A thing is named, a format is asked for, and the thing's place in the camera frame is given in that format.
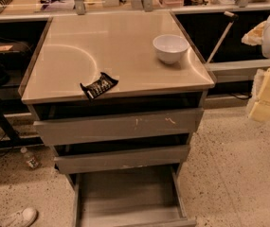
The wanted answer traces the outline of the grey drawer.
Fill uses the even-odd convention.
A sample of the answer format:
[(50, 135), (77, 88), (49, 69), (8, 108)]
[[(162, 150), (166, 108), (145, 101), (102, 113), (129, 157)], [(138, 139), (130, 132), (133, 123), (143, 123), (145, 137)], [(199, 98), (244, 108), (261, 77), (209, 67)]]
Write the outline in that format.
[(74, 210), (72, 227), (196, 227), (172, 166), (79, 174)]
[(129, 149), (55, 157), (62, 174), (97, 172), (145, 166), (179, 164), (189, 154), (189, 145)]
[(203, 112), (195, 108), (110, 114), (35, 121), (34, 127), (47, 146), (93, 143), (195, 132)]

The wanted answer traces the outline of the black snack packet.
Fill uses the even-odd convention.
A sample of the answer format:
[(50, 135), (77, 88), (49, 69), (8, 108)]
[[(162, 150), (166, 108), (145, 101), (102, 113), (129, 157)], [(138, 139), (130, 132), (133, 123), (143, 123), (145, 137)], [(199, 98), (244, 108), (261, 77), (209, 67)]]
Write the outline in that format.
[(89, 100), (94, 100), (117, 86), (117, 84), (118, 81), (116, 79), (113, 79), (108, 74), (101, 72), (98, 80), (86, 86), (81, 83), (80, 87)]

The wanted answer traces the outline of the white sneaker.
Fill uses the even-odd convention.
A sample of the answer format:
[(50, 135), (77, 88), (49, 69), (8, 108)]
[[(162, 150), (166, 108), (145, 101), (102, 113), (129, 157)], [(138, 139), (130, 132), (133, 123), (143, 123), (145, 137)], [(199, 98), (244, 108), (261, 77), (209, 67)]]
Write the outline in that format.
[(37, 217), (38, 211), (33, 207), (27, 207), (0, 220), (0, 227), (30, 227)]

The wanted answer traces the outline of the grey drawer cabinet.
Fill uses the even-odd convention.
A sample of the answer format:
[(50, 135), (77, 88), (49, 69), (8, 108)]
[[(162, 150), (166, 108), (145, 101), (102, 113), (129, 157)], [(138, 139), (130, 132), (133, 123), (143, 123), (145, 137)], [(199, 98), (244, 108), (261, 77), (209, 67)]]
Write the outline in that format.
[[(196, 53), (165, 64), (153, 48), (164, 34), (184, 35), (167, 12), (52, 18), (19, 92), (35, 121), (202, 108), (214, 82)], [(117, 86), (89, 100), (80, 87), (104, 72)], [(189, 145), (194, 132), (48, 146), (55, 157)]]

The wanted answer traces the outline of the black bag with label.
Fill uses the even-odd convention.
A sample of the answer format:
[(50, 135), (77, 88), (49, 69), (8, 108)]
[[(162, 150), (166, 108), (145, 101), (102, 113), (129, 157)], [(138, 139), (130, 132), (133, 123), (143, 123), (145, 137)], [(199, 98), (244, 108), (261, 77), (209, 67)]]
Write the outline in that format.
[(0, 62), (23, 63), (30, 59), (31, 44), (27, 42), (0, 43)]

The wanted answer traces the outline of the plastic water bottle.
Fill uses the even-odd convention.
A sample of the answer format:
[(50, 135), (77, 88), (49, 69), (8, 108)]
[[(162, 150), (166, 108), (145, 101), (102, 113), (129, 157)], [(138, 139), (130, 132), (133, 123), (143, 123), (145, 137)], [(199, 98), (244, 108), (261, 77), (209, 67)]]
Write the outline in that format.
[(28, 148), (22, 147), (20, 152), (23, 154), (25, 161), (30, 168), (34, 169), (40, 165), (40, 162), (36, 158), (35, 154)]

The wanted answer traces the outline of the white bowl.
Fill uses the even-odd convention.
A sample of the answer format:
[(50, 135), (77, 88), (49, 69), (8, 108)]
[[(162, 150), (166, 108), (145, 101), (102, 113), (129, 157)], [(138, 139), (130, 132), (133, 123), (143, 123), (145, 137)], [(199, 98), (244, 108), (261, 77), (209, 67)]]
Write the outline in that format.
[(164, 34), (153, 39), (156, 57), (165, 64), (174, 64), (181, 60), (189, 48), (189, 42), (177, 35)]

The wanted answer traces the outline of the black stand leg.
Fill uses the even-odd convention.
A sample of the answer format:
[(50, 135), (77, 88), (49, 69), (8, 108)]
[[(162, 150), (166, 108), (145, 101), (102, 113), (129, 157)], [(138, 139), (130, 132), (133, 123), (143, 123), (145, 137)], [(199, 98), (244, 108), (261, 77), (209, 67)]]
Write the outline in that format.
[(9, 138), (10, 141), (16, 143), (20, 140), (17, 131), (11, 126), (11, 124), (5, 118), (1, 110), (0, 110), (0, 128), (4, 131), (4, 133)]

